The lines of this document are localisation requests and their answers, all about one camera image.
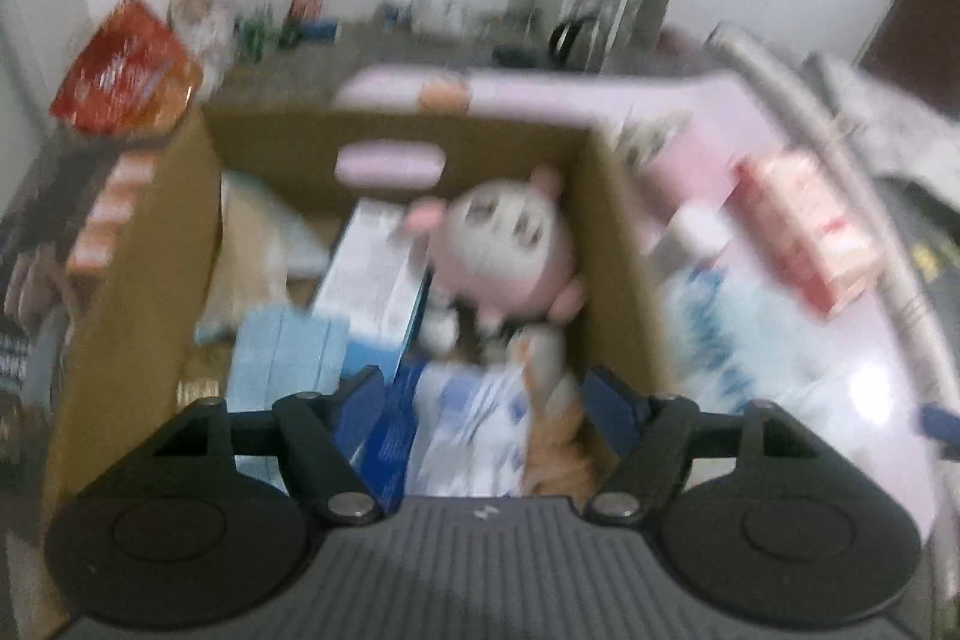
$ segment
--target cardboard box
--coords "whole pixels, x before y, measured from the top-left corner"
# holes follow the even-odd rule
[[[338,182],[338,152],[364,140],[432,143],[445,153],[429,191]],[[205,111],[179,131],[141,194],[67,367],[45,476],[44,511],[79,492],[176,413],[176,389],[203,311],[220,232],[220,171],[261,178],[309,218],[345,220],[361,196],[453,199],[490,179],[565,175],[563,210],[587,306],[568,330],[578,374],[610,367],[635,389],[669,391],[652,288],[605,140],[583,129],[467,116]]]

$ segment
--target brown door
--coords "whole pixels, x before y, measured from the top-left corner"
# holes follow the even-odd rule
[[[960,119],[960,0],[894,0],[863,67]]]

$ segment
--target metal screw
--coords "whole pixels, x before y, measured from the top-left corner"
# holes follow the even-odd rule
[[[640,512],[640,502],[630,494],[607,491],[592,502],[593,510],[608,518],[630,518]]]
[[[326,507],[339,518],[359,521],[376,510],[376,502],[359,491],[344,491],[342,494],[330,497]]]

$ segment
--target white logo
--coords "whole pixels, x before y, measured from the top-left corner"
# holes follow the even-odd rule
[[[488,521],[491,518],[496,518],[500,514],[500,511],[496,509],[492,504],[484,507],[482,510],[474,510],[473,517],[479,518],[481,521]]]

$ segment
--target plush toy face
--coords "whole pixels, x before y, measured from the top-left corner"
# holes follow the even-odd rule
[[[469,271],[531,280],[546,267],[556,228],[557,208],[539,191],[493,182],[455,201],[443,229]]]

